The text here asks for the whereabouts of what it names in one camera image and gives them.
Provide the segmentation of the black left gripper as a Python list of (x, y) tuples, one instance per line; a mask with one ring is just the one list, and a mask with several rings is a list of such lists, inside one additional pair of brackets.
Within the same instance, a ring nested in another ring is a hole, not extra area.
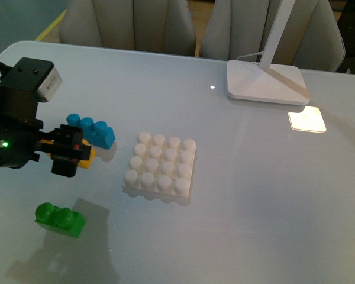
[(53, 161), (52, 173), (73, 177), (85, 158), (83, 130), (62, 124), (46, 133), (37, 107), (33, 91), (0, 87), (0, 167), (22, 168), (44, 152)]

